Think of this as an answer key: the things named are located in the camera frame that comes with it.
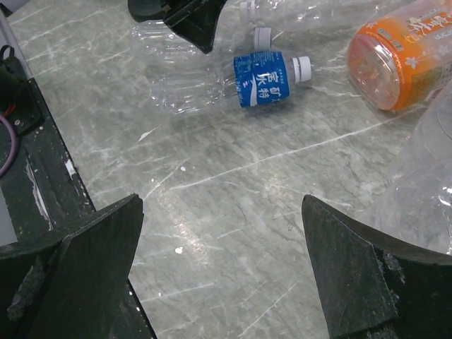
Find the blue bottle label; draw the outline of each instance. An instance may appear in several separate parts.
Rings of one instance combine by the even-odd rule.
[[[268,104],[290,95],[281,52],[256,52],[234,58],[235,85],[240,105]]]

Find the plastic bottle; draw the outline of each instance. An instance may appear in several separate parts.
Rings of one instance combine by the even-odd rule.
[[[253,23],[297,32],[364,23],[406,3],[406,0],[242,0],[240,19],[244,25]]]
[[[428,0],[402,7],[361,28],[347,63],[375,107],[405,109],[452,78],[452,17]]]
[[[193,68],[209,62],[230,60],[234,55],[272,49],[271,28],[235,30],[217,37],[210,54],[174,34],[161,20],[139,23],[132,30],[133,53],[148,65],[164,70]]]
[[[255,52],[235,57],[234,63],[165,74],[152,81],[150,96],[170,114],[245,108],[282,100],[296,84],[310,78],[307,56],[288,58],[282,52]]]
[[[389,184],[417,167],[452,157],[452,81],[432,101],[388,169]]]
[[[452,254],[452,159],[401,177],[359,220],[413,245]]]

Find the orange label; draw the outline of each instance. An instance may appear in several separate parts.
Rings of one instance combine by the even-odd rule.
[[[384,17],[368,23],[357,33],[378,40],[393,57],[400,80],[400,95],[391,109],[403,109],[423,100],[444,77],[447,44],[452,38],[452,17],[431,12],[403,20]]]

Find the gray floor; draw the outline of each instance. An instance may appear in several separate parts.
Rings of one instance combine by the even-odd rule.
[[[383,115],[356,94],[356,27],[280,37],[316,71],[289,102],[167,120],[126,0],[32,0],[11,24],[97,208],[145,201],[130,278],[159,338],[328,337],[302,198],[366,208],[422,111]]]

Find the bottle cap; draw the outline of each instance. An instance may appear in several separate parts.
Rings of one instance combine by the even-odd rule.
[[[295,70],[295,83],[302,83],[311,80],[311,59],[308,56],[301,56],[300,58],[292,58]]]
[[[254,30],[254,50],[271,50],[271,28],[256,28]]]
[[[240,3],[240,21],[243,25],[257,23],[256,0],[242,0]]]

